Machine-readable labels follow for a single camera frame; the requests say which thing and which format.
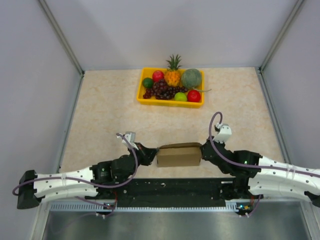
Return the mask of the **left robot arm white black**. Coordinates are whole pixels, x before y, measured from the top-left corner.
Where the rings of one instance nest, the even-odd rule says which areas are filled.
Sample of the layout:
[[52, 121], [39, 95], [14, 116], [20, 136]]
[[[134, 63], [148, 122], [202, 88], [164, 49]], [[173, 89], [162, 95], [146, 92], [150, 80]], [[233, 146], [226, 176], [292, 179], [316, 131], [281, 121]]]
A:
[[151, 165], [159, 150], [137, 142], [128, 151], [117, 159], [70, 172], [40, 174], [27, 170], [12, 191], [17, 197], [17, 209], [32, 209], [41, 203], [73, 197], [109, 198], [116, 188], [134, 179], [139, 166]]

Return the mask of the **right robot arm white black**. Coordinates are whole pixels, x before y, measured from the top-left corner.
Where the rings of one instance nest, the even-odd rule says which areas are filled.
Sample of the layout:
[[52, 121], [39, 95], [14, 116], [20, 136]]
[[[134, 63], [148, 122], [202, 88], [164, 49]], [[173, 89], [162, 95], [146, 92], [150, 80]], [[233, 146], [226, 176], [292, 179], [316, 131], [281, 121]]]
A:
[[320, 206], [320, 171], [275, 161], [248, 150], [230, 151], [224, 143], [207, 140], [201, 147], [202, 159], [233, 176], [233, 192], [247, 195], [282, 196]]

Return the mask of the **brown cardboard box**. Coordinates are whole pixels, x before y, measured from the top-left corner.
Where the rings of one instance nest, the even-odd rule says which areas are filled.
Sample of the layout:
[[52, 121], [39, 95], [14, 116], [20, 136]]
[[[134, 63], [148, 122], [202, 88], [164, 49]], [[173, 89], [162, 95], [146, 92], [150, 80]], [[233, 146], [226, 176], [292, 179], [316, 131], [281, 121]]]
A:
[[201, 144], [185, 142], [163, 145], [156, 154], [157, 166], [167, 167], [196, 167], [202, 159]]

